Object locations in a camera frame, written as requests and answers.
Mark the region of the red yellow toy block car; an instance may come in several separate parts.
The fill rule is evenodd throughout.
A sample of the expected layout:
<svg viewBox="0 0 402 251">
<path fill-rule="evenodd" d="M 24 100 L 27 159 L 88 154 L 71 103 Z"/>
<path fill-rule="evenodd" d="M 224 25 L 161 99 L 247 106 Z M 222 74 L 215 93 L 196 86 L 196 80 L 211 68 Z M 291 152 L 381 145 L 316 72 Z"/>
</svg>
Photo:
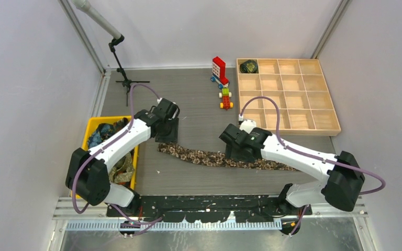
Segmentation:
<svg viewBox="0 0 402 251">
<path fill-rule="evenodd" d="M 221 99 L 220 102 L 220 109 L 231 109 L 233 108 L 233 102 L 231 101 L 232 93 L 228 88 L 222 88 L 221 92 L 219 92 L 219 98 Z"/>
</svg>

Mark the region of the brown floral tie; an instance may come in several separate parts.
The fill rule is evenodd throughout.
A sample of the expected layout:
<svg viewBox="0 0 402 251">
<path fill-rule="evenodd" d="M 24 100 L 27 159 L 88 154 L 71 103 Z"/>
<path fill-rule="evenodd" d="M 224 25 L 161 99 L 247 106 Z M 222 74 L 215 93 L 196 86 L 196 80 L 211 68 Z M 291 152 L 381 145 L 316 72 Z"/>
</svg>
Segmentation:
<svg viewBox="0 0 402 251">
<path fill-rule="evenodd" d="M 266 159 L 256 159 L 250 162 L 235 161 L 231 158 L 226 157 L 225 153 L 192 150 L 175 143 L 159 143 L 158 152 L 169 154 L 180 160 L 196 165 L 298 172 L 297 169 L 276 161 L 270 161 Z"/>
</svg>

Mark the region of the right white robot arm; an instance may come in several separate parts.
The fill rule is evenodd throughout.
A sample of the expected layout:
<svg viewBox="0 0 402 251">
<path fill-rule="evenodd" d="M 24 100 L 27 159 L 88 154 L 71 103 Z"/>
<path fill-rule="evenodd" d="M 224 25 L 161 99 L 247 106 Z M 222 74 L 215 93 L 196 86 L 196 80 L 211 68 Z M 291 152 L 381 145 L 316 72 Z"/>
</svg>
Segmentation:
<svg viewBox="0 0 402 251">
<path fill-rule="evenodd" d="M 287 184 L 275 204 L 283 214 L 292 214 L 308 204 L 328 203 L 341 211 L 353 211 L 365 177 L 351 153 L 339 155 L 313 151 L 279 139 L 276 134 L 245 121 L 229 124 L 219 138 L 246 160 L 285 164 L 315 178 L 306 184 Z"/>
</svg>

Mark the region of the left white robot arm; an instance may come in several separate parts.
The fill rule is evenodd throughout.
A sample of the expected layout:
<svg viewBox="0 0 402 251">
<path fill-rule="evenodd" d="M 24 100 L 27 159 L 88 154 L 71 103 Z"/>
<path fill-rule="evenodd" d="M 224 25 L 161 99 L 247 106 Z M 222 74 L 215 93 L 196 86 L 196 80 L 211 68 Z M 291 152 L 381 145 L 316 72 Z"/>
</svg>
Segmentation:
<svg viewBox="0 0 402 251">
<path fill-rule="evenodd" d="M 101 144 L 85 150 L 76 149 L 71 156 L 65 185 L 71 190 L 72 199 L 77 196 L 88 204 L 115 204 L 126 216 L 139 212 L 135 192 L 109 180 L 115 164 L 136 146 L 150 138 L 166 136 L 172 132 L 172 121 L 178 118 L 178 105 L 165 98 L 150 110 L 141 110 L 130 122 Z"/>
</svg>

